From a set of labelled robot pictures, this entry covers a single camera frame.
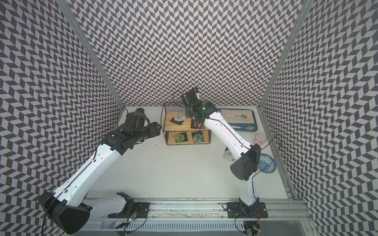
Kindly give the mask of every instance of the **green circuit board coaster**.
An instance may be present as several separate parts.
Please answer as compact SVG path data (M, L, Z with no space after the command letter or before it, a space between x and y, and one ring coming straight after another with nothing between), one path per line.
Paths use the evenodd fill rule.
M193 143L203 143L205 138L203 137L202 131L192 132Z
M175 143L181 143L188 141L188 137L186 135L186 132L183 133L177 133L173 135L175 137Z

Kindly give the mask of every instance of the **plastic cup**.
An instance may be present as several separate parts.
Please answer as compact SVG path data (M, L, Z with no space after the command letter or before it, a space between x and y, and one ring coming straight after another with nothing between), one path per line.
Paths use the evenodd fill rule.
M253 139L253 144L258 144L260 147L266 142L266 136L262 133L256 133L255 138Z

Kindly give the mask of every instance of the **ceramic plate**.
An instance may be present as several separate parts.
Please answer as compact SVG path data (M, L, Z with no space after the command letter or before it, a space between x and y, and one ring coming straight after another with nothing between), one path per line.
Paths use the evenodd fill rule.
M269 174L269 173L273 173L276 170L277 164L271 156L269 156L267 154L261 154L260 155L260 162L257 165L257 167L262 172Z

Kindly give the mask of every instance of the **spoon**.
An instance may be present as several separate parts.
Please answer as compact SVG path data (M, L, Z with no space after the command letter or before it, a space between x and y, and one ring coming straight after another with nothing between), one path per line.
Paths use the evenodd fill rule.
M247 126L247 128L244 128L244 127L239 127L239 126L233 126L233 125L230 125L232 128L237 128L237 129L246 129L246 130L249 130L249 131L252 131L255 129L255 127L253 126Z
M228 117L236 117L237 115L225 114L225 116L228 116ZM243 118L243 119L247 119L247 118L248 118L248 117L247 117L246 115L244 115L244 114L241 114L241 115L238 115L238 116L240 116L240 117Z

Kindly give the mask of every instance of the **cable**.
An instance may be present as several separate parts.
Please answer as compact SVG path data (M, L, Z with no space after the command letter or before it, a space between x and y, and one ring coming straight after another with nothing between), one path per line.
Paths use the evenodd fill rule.
M94 152L93 160L96 158L97 149L98 149L98 147L99 147L100 145L101 145L101 144L97 145L97 147L96 147L96 151Z
M50 210L50 207L52 206L52 204L55 202L56 199L54 199L54 200L50 203L50 205L48 206L48 208L46 209L46 214L45 214L45 217L43 218L43 222L42 222L41 236L43 236L43 227L45 226L45 221L46 221L46 216L47 216L47 214L48 214L48 211Z
M161 128L161 131L164 132L164 130L163 130L163 122L161 121L161 118L163 117L163 109L164 109L164 104L161 107L161 113L160 113L160 128Z
M277 138L278 136L281 137L281 135L279 135L279 134L275 135L275 136L274 136L274 137L268 142L268 144L267 144L265 147L261 148L260 150L254 150L254 151L262 151L262 150L265 149L267 146L269 146L269 144L270 144L271 142L273 142L273 140L274 140L275 138Z
M177 91L175 93L172 94L172 100L173 102L175 103L176 106L179 106L176 102L175 102L175 94L177 93Z
M133 231L131 231L130 233L128 233L127 235L131 234L132 232L137 231L138 229L140 229L140 228L142 228L142 227L144 226L144 224L145 224L146 221L147 221L147 211L146 211L146 210L144 210L144 211L146 212L146 219L144 220L143 224L142 224L141 226L139 226L136 230L133 230Z
M241 231L241 230L236 226L236 219L237 219L239 216L243 216L243 215L238 215L238 216L235 218L235 221L234 221L235 228L236 228L239 232L241 232L242 234L247 235L246 232L244 233L243 231Z
M252 192L253 192L253 197L257 200L257 198L255 197L255 188L253 187L253 178L256 177L256 175L258 175L259 173L261 172L261 170L259 172L257 172L253 177L252 177Z
M259 217L257 220L257 223L255 224L255 227L260 223L260 213L257 213L257 216Z
M124 107L124 108L121 109L121 111L118 113L118 116L117 116L117 117L118 117L118 118L117 118L117 124L114 126L114 129L118 127L118 124L119 124L119 118L121 117L121 115L122 115L122 113L123 113L123 111L124 111L125 109L126 109L126 112L127 112L127 113L129 112L129 111L127 110L126 107Z
M241 145L243 145L243 143L242 142L240 142L240 140L239 140L239 138L238 137L236 137L236 135L234 135L234 133L225 125L225 124L223 124L223 122L222 121L220 121L220 120L216 120L216 119L211 119L211 118L208 118L208 120L215 120L215 121L218 121L219 123L221 123L222 125L224 125L224 127L226 128L226 129L228 129L228 131L230 131L230 133L236 138L236 140L238 140L238 142L241 144Z
M136 144L134 144L134 145L141 144L141 143L143 143L143 142L144 142L144 140L143 140L142 142L140 142L140 143L136 143Z

